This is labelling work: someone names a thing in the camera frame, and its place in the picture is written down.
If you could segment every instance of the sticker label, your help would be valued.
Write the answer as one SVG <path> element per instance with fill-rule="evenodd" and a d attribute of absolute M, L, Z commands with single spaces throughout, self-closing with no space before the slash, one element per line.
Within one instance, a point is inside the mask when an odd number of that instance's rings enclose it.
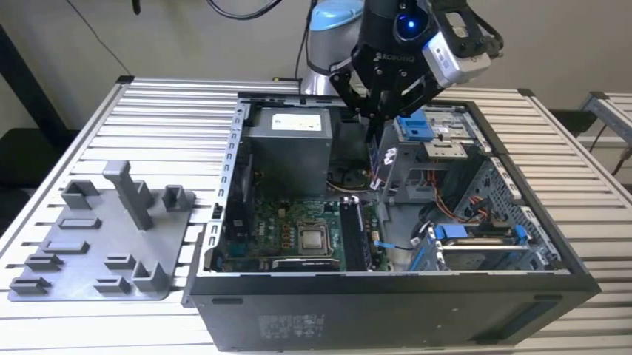
<path fill-rule="evenodd" d="M 382 180 L 377 178 L 374 181 L 372 181 L 370 188 L 377 190 L 380 188 L 380 185 L 382 184 Z"/>
<path fill-rule="evenodd" d="M 319 115 L 278 113 L 273 115 L 273 130 L 319 132 Z"/>
<path fill-rule="evenodd" d="M 325 314 L 259 316 L 261 337 L 265 339 L 321 338 Z"/>
<path fill-rule="evenodd" d="M 450 130 L 442 126 L 434 126 L 434 132 L 438 132 L 438 133 L 449 133 Z"/>

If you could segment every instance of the white wall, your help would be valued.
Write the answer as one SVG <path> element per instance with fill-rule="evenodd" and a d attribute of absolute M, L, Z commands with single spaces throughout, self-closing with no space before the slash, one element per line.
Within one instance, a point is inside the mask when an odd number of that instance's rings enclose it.
<path fill-rule="evenodd" d="M 247 12 L 267 0 L 218 0 Z M 307 0 L 285 0 L 255 21 L 218 16 L 205 0 L 74 0 L 135 75 L 269 79 L 291 76 Z M 577 108 L 588 91 L 632 92 L 629 0 L 470 0 L 505 36 L 505 57 L 474 82 L 528 87 L 549 107 Z M 1 0 L 0 22 L 60 115 L 80 126 L 118 63 L 64 0 Z"/>
<path fill-rule="evenodd" d="M 31 115 L 0 76 L 0 138 L 14 128 L 32 128 L 35 126 Z"/>

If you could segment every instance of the motherboard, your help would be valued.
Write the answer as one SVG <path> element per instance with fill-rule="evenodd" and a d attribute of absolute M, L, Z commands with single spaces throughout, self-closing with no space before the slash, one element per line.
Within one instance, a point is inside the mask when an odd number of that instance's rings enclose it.
<path fill-rule="evenodd" d="M 373 203 L 361 209 L 366 245 L 372 252 L 373 271 L 388 271 L 386 253 L 372 244 L 380 238 Z M 332 265 L 346 271 L 340 202 L 322 200 L 255 201 L 255 215 L 249 241 L 229 241 L 223 272 L 293 271 L 297 260 Z"/>

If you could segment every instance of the metal rail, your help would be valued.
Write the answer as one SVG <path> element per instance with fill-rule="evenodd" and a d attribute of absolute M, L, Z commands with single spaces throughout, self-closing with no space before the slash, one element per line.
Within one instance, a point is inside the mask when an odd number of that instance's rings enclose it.
<path fill-rule="evenodd" d="M 592 92 L 581 110 L 595 113 L 632 146 L 632 94 Z"/>
<path fill-rule="evenodd" d="M 18 349 L 24 354 L 42 354 L 44 349 L 47 354 L 218 352 L 197 310 L 181 306 L 181 288 L 193 258 L 191 242 L 210 219 L 239 91 L 297 92 L 297 86 L 146 78 L 115 86 L 0 239 L 0 350 Z M 441 97 L 478 104 L 604 292 L 515 348 L 356 354 L 629 354 L 632 197 L 536 98 L 503 89 L 450 89 Z M 100 171 L 111 159 L 131 160 L 131 173 L 150 188 L 182 184 L 198 196 L 173 293 L 158 302 L 11 303 L 9 282 L 63 209 L 59 189 L 71 178 L 108 186 Z"/>

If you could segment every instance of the gray plastic holder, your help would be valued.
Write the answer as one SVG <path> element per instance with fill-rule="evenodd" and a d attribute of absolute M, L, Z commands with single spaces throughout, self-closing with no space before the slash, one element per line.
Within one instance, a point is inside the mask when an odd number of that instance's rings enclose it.
<path fill-rule="evenodd" d="M 9 300 L 167 297 L 195 194 L 182 186 L 150 190 L 128 172 L 128 162 L 107 164 L 104 176 L 115 189 L 96 190 L 83 180 L 68 183 L 68 206 L 14 279 Z"/>

